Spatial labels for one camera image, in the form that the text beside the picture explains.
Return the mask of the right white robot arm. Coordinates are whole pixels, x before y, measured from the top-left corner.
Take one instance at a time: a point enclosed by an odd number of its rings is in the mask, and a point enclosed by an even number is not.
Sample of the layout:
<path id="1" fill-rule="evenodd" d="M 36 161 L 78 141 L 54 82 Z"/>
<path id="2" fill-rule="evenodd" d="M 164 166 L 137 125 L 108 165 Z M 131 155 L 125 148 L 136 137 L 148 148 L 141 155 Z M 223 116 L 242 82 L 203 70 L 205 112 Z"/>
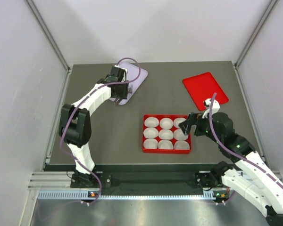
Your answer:
<path id="1" fill-rule="evenodd" d="M 195 126 L 195 136 L 206 136 L 218 144 L 220 152 L 232 161 L 222 161 L 210 171 L 211 182 L 226 186 L 256 207 L 270 226 L 283 226 L 283 182 L 262 160 L 254 146 L 235 132 L 225 113 L 204 116 L 191 113 L 179 123 L 185 135 Z"/>

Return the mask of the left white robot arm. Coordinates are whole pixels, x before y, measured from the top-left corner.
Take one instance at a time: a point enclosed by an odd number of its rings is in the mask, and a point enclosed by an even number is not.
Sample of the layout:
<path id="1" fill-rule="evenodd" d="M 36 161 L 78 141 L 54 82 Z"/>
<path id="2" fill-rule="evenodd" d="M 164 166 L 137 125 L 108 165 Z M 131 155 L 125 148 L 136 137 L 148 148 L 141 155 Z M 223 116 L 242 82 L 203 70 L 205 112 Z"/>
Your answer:
<path id="1" fill-rule="evenodd" d="M 92 134 L 91 115 L 110 98 L 126 99 L 132 81 L 99 80 L 80 100 L 62 107 L 58 134 L 62 152 L 73 158 L 75 170 L 82 174 L 86 186 L 94 186 L 98 176 L 93 172 L 89 140 Z"/>

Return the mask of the metal tongs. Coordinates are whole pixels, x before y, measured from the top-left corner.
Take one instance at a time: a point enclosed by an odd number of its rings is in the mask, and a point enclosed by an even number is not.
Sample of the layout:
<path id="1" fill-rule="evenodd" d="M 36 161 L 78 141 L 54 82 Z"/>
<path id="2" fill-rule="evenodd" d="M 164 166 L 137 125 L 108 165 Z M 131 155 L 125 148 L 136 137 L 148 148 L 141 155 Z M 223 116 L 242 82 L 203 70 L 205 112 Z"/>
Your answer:
<path id="1" fill-rule="evenodd" d="M 129 97 L 130 94 L 132 94 L 132 86 L 131 85 L 129 85 L 129 87 L 128 87 L 128 95 L 127 95 L 127 97 Z M 118 106 L 120 104 L 120 102 L 122 102 L 122 101 L 123 101 L 123 99 L 120 99 L 120 98 L 115 99 L 114 106 Z"/>

